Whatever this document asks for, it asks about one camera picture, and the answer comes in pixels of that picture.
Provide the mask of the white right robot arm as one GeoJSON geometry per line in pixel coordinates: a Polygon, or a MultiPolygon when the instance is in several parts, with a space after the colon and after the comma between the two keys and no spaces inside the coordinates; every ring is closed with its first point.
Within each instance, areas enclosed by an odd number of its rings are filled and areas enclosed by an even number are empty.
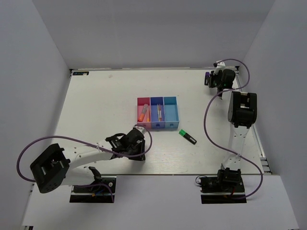
{"type": "MultiPolygon", "coordinates": [[[[231,69],[212,70],[205,73],[204,85],[216,88],[218,97],[222,98],[223,90],[233,88],[235,76],[235,72],[231,69]]],[[[221,169],[236,172],[240,170],[240,155],[246,136],[257,119],[257,95],[251,92],[232,91],[227,118],[230,123],[228,142],[230,152],[224,157],[221,169]]]]}

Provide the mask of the purple cap black highlighter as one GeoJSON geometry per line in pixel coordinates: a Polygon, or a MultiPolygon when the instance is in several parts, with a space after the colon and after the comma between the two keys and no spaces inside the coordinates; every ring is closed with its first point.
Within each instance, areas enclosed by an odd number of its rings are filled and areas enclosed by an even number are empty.
{"type": "Polygon", "coordinates": [[[209,85],[209,78],[210,78],[210,72],[206,72],[204,77],[204,85],[206,86],[209,85]]]}

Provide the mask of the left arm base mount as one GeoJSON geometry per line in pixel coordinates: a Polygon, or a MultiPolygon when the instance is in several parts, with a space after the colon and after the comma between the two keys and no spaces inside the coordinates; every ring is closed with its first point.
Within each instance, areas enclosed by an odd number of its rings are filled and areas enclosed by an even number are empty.
{"type": "Polygon", "coordinates": [[[116,193],[116,176],[102,176],[99,184],[92,187],[74,186],[71,190],[70,203],[114,203],[116,193]]]}

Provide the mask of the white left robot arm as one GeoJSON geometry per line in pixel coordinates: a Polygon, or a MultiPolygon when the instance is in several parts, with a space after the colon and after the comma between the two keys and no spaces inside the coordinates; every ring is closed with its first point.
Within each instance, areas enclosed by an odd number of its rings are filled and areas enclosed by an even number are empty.
{"type": "Polygon", "coordinates": [[[127,134],[107,137],[106,142],[111,149],[90,143],[68,149],[60,147],[58,143],[51,144],[30,165],[39,191],[49,193],[61,185],[85,185],[90,191],[97,191],[102,178],[93,163],[123,157],[144,161],[145,133],[145,127],[135,126],[127,134]]]}

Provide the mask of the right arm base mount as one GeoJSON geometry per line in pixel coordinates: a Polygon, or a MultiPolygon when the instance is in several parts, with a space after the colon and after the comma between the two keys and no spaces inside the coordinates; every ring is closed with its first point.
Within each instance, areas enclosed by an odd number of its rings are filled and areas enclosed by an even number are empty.
{"type": "Polygon", "coordinates": [[[219,184],[218,178],[208,177],[204,175],[195,178],[195,184],[201,190],[202,204],[245,204],[245,187],[243,180],[240,179],[236,185],[233,184],[219,184]]]}

